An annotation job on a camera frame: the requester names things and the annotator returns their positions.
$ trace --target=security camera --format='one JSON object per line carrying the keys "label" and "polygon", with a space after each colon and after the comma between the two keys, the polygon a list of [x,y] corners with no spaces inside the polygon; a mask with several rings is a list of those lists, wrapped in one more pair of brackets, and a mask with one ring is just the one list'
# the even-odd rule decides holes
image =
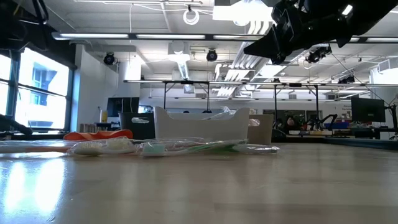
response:
{"label": "security camera", "polygon": [[104,58],[104,63],[106,65],[114,65],[116,63],[116,59],[114,57],[114,52],[107,52]]}
{"label": "security camera", "polygon": [[207,53],[206,59],[208,62],[214,62],[215,60],[217,60],[216,50],[210,49],[209,52]]}

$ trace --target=wooden table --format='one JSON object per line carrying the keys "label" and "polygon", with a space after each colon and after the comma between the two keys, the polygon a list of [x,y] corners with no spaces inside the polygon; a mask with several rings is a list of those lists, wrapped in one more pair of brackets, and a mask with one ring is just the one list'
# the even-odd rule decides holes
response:
{"label": "wooden table", "polygon": [[0,156],[0,223],[397,223],[398,154]]}

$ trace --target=ceiling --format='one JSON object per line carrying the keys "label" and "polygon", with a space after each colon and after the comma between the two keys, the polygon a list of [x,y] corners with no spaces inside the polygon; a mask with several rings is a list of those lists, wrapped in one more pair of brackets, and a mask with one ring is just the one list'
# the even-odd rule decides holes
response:
{"label": "ceiling", "polygon": [[[201,0],[202,10],[212,10],[214,0]],[[26,9],[31,10],[30,1],[24,1]],[[200,33],[200,34],[245,34],[249,26],[240,27],[231,21],[214,21],[212,16],[200,14],[197,24],[191,26],[182,19],[183,11],[167,11],[166,23],[162,11],[155,11],[139,6],[109,5],[100,2],[75,2],[74,0],[45,0],[50,9],[49,24],[60,32],[145,32],[145,33]],[[161,9],[160,6],[149,6]],[[167,10],[183,9],[185,6],[166,6]],[[396,36],[398,34],[398,14],[389,13],[367,35]],[[190,51],[194,61],[188,61],[189,70],[214,71],[216,63],[206,61],[206,52],[209,48],[215,48],[218,60],[234,60],[241,46],[240,42],[200,42],[190,41]],[[144,70],[146,78],[153,74],[171,74],[177,69],[177,64],[167,60],[169,41],[143,41],[143,40],[102,40],[89,44],[100,45],[135,45],[142,56],[148,62],[150,70]],[[369,69],[376,66],[375,62],[385,60],[388,56],[395,56],[398,45],[394,44],[348,44],[339,49],[337,45],[331,45],[336,58],[346,67],[354,68],[356,76],[366,82]],[[115,53],[121,60],[128,60],[129,54]],[[98,57],[103,57],[105,52],[97,52]],[[329,80],[331,76],[340,74],[346,69],[334,56],[329,55],[322,60],[322,64],[308,67],[299,58],[298,66],[285,68],[282,82],[306,82],[308,80],[320,82]]]}

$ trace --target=window frame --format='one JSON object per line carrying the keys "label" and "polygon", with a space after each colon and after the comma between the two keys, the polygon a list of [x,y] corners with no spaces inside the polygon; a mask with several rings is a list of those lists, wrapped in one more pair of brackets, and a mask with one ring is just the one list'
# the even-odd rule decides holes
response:
{"label": "window frame", "polygon": [[[38,54],[42,54],[36,51],[34,48],[30,49],[31,51],[37,52]],[[18,82],[19,80],[19,72],[20,72],[20,65],[21,65],[21,53],[15,51],[8,51],[8,50],[0,50],[0,54],[11,58],[11,69],[10,69],[10,77],[9,80],[4,80],[0,78],[0,81],[8,84],[8,96],[7,96],[7,107],[6,107],[6,114],[12,116],[13,120],[15,120],[16,115],[16,107],[17,107],[17,100],[18,100],[18,88],[23,88],[26,90],[30,90],[36,93],[42,93],[46,95],[53,95],[53,96],[61,96],[66,99],[66,112],[65,112],[65,124],[62,129],[59,128],[32,128],[34,131],[70,131],[70,121],[71,121],[71,113],[72,113],[72,92],[73,92],[73,77],[75,75],[75,68],[65,65],[56,60],[56,62],[61,63],[62,65],[69,68],[68,73],[68,86],[67,86],[67,95],[61,95],[58,93],[54,93],[48,90],[43,90],[41,88],[37,88],[30,85],[24,85]],[[47,55],[42,54],[44,57],[47,57],[51,60],[52,58],[48,57]]]}

